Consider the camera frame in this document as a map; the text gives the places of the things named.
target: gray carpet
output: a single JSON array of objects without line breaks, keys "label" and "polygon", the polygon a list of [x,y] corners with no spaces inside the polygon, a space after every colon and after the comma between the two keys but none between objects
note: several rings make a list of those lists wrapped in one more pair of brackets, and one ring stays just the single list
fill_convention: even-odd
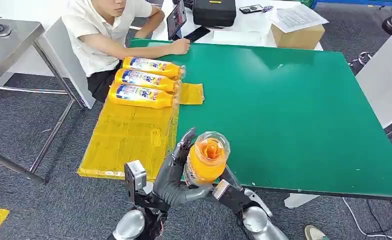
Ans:
[{"label": "gray carpet", "polygon": [[[355,5],[319,4],[317,11],[330,21],[321,41],[324,49],[342,51],[347,59],[366,48],[377,50],[387,38],[381,32],[381,20],[392,15],[386,8],[379,12],[377,8]],[[25,74],[15,74],[8,85],[59,88],[53,78]],[[43,131],[54,126],[67,102],[65,96],[1,91],[0,153],[29,168],[49,134]],[[101,103],[96,103],[92,110],[73,107],[37,170],[37,174],[48,178],[47,185],[34,184],[0,165],[0,208],[10,210],[0,228],[0,240],[105,239],[131,207],[122,181],[76,174],[101,108]],[[332,240],[364,239],[339,197],[320,196],[301,207],[287,209],[283,206],[286,194],[263,190],[258,194],[271,208],[273,222],[291,240],[305,239],[303,228],[307,224],[321,228]],[[363,230],[379,230],[365,199],[347,201]],[[370,202],[383,228],[389,226],[390,202]],[[228,209],[200,200],[171,209],[161,239],[245,237]]]}]

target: cardboard box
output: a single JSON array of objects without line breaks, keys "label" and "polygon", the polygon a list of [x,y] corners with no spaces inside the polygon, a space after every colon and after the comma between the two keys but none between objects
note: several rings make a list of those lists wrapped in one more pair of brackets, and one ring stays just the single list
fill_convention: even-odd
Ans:
[{"label": "cardboard box", "polygon": [[275,44],[278,48],[314,49],[325,32],[322,24],[285,33],[271,24]]}]

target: robotic arm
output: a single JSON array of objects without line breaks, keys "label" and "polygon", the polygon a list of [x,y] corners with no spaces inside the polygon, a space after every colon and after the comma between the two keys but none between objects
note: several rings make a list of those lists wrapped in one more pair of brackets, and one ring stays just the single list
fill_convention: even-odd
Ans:
[{"label": "robotic arm", "polygon": [[136,206],[122,217],[108,240],[153,240],[162,234],[170,207],[203,199],[210,194],[212,185],[194,189],[180,187],[184,165],[195,136],[195,128],[191,128],[172,153],[165,157],[153,190],[149,193],[143,192],[147,174],[140,161],[125,164],[125,187],[128,197]]},{"label": "robotic arm", "polygon": [[289,240],[271,222],[273,216],[262,199],[252,190],[243,188],[227,166],[212,195],[233,211],[246,235],[253,240]]},{"label": "robotic arm", "polygon": [[147,174],[139,160],[124,165],[125,187],[135,206],[122,217],[108,240],[154,240],[163,232],[163,223],[167,220],[170,207],[203,199],[208,195],[230,208],[244,226],[242,229],[252,239],[288,240],[272,224],[270,209],[255,192],[239,184],[228,166],[212,195],[212,185],[180,188],[184,164],[195,136],[195,128],[191,128],[172,153],[165,157],[152,191],[144,191]]}]

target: tablet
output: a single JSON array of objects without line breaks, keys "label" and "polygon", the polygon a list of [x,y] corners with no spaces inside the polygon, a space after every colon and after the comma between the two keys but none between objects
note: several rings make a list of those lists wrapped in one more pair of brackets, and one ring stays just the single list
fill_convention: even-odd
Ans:
[{"label": "tablet", "polygon": [[176,40],[181,36],[176,36],[177,32],[187,21],[184,2],[181,0],[166,18],[166,27],[168,29],[168,40]]}]

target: smartphone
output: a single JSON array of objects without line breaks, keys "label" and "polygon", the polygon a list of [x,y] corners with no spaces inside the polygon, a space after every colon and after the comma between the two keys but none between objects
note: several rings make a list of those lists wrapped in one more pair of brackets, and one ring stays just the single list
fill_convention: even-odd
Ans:
[{"label": "smartphone", "polygon": [[198,29],[192,31],[188,35],[184,36],[185,39],[190,40],[191,43],[194,43],[196,40],[200,39],[201,37],[207,35],[210,30],[204,26],[200,26]]},{"label": "smartphone", "polygon": [[264,8],[261,5],[252,5],[252,6],[242,6],[239,8],[242,14],[251,14],[256,12],[262,12]]}]

